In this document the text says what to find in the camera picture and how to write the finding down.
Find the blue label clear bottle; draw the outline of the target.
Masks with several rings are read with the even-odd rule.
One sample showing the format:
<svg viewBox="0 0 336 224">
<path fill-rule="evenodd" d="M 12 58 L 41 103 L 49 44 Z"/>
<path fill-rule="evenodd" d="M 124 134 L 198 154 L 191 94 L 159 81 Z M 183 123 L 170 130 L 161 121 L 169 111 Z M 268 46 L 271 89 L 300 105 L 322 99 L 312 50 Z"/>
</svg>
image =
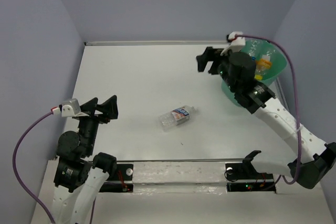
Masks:
<svg viewBox="0 0 336 224">
<path fill-rule="evenodd" d="M 263 44 L 264 41 L 259 39 L 246 40 L 245 46 L 242 48 L 241 52 L 248 54 L 252 60 L 256 60 L 262 50 Z"/>
</svg>

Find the yellow cap orange label bottle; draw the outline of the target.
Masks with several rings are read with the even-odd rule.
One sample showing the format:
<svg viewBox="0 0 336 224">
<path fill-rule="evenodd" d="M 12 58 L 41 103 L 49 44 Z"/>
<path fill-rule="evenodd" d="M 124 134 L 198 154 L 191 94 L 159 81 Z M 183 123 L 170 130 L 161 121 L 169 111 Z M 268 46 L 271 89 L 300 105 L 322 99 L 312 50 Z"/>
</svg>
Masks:
<svg viewBox="0 0 336 224">
<path fill-rule="evenodd" d="M 256 60 L 255 79 L 266 82 L 273 82 L 279 69 L 278 52 L 274 48 L 262 50 Z"/>
</svg>

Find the white blue label bottle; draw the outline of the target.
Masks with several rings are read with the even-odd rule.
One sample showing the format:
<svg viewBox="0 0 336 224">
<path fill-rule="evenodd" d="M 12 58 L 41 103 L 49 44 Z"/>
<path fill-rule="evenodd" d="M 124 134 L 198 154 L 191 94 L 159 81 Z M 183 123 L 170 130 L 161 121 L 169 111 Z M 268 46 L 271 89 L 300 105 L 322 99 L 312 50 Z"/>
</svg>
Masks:
<svg viewBox="0 0 336 224">
<path fill-rule="evenodd" d="M 159 116 L 159 123 L 164 131 L 178 127 L 194 117 L 198 109 L 194 106 L 184 105 Z"/>
</svg>

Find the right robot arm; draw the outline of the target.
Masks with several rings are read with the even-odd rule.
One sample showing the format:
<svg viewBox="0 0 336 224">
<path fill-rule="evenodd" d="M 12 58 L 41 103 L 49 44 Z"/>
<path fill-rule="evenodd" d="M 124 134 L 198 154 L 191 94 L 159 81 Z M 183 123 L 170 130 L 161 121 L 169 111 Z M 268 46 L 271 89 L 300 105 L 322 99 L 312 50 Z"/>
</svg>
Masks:
<svg viewBox="0 0 336 224">
<path fill-rule="evenodd" d="M 276 159 L 255 150 L 243 159 L 243 174 L 248 178 L 261 173 L 292 177 L 300 186 L 313 189 L 335 164 L 335 143 L 328 144 L 307 130 L 268 86 L 255 79 L 256 62 L 248 54 L 206 47 L 196 60 L 198 72 L 212 62 L 208 72 L 220 75 L 237 103 L 268 125 L 297 156 L 292 161 Z"/>
</svg>

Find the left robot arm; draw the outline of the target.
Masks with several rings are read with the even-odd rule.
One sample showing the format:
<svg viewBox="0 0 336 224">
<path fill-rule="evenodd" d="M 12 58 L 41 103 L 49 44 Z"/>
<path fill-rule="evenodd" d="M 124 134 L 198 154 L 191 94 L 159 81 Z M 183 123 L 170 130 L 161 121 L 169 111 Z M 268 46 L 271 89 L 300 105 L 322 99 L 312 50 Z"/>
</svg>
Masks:
<svg viewBox="0 0 336 224">
<path fill-rule="evenodd" d="M 92 161 L 87 158 L 92 156 L 99 125 L 118 118 L 117 96 L 102 104 L 98 98 L 84 104 L 69 99 L 52 112 L 79 124 L 77 131 L 66 131 L 58 140 L 51 214 L 55 223 L 84 223 L 100 188 L 116 174 L 116 157 L 100 152 Z"/>
</svg>

